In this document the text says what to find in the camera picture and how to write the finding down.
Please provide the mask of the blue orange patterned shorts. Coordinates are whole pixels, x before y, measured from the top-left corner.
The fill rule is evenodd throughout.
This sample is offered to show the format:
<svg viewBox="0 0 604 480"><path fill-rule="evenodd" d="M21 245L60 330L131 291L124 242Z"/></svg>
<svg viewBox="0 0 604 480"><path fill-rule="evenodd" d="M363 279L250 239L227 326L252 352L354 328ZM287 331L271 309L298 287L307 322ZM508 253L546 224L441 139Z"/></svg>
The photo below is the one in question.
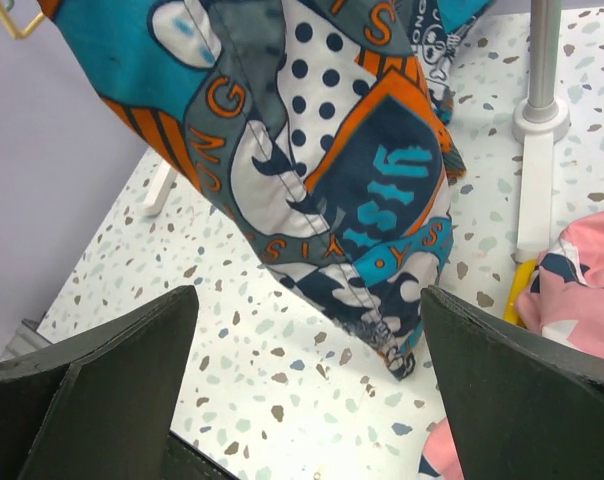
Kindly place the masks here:
<svg viewBox="0 0 604 480"><path fill-rule="evenodd" d="M486 1L44 1L101 100L285 288L415 366L453 246L449 74Z"/></svg>

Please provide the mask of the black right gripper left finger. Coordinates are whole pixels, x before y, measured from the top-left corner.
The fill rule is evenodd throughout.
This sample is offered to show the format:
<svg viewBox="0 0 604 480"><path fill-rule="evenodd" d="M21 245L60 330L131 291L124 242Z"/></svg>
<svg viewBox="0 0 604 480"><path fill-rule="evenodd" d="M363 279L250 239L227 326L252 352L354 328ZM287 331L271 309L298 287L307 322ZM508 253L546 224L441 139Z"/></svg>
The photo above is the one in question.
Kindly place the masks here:
<svg viewBox="0 0 604 480"><path fill-rule="evenodd" d="M0 362L0 479L157 479L199 301L181 286Z"/></svg>

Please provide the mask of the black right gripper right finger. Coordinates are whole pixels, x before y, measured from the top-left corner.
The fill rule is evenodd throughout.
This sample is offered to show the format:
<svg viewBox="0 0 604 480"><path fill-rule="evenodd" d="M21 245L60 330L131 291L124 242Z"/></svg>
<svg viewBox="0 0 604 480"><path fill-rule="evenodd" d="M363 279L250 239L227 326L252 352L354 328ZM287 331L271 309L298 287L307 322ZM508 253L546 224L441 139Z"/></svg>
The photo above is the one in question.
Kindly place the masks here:
<svg viewBox="0 0 604 480"><path fill-rule="evenodd" d="M422 319L467 479L604 479L604 359L438 288Z"/></svg>

